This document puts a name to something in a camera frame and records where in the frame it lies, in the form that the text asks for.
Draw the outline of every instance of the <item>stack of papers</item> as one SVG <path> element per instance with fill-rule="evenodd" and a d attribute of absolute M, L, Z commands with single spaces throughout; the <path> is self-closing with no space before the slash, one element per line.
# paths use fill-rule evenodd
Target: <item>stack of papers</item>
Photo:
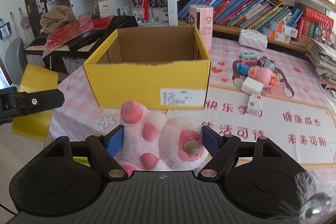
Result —
<path fill-rule="evenodd" d="M 313 40 L 308 44 L 308 57 L 315 66 L 316 73 L 320 76 L 320 85 L 326 93 L 336 100 L 336 50 Z"/>

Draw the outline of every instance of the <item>white label sticker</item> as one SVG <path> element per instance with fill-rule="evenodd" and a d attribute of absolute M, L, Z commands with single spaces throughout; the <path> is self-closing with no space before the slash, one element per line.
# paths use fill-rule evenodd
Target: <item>white label sticker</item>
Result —
<path fill-rule="evenodd" d="M 162 106 L 202 106 L 207 90 L 161 89 Z"/>

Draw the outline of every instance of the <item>plush toy paw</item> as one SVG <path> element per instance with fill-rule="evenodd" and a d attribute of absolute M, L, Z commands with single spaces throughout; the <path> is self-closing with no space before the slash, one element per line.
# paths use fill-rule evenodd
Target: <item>plush toy paw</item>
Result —
<path fill-rule="evenodd" d="M 134 170 L 193 170 L 207 157 L 202 126 L 191 119 L 168 119 L 128 100 L 120 109 L 123 147 L 116 160 L 130 175 Z"/>

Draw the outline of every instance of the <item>gray ribbed panel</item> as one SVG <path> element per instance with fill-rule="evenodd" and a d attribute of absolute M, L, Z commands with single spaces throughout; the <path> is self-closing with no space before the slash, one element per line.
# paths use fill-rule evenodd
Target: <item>gray ribbed panel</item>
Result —
<path fill-rule="evenodd" d="M 20 213 L 9 223 L 294 224 L 298 219 L 250 216 L 233 206 L 216 183 L 201 182 L 191 172 L 135 172 L 129 180 L 109 183 L 94 204 L 77 213 L 56 218 Z"/>

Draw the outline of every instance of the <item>pink tumbler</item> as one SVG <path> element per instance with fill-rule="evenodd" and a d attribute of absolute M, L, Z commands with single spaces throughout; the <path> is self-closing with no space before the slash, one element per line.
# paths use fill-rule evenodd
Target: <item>pink tumbler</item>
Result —
<path fill-rule="evenodd" d="M 190 25 L 197 27 L 203 44 L 209 52 L 212 42 L 213 7 L 201 4 L 190 5 L 189 22 Z"/>

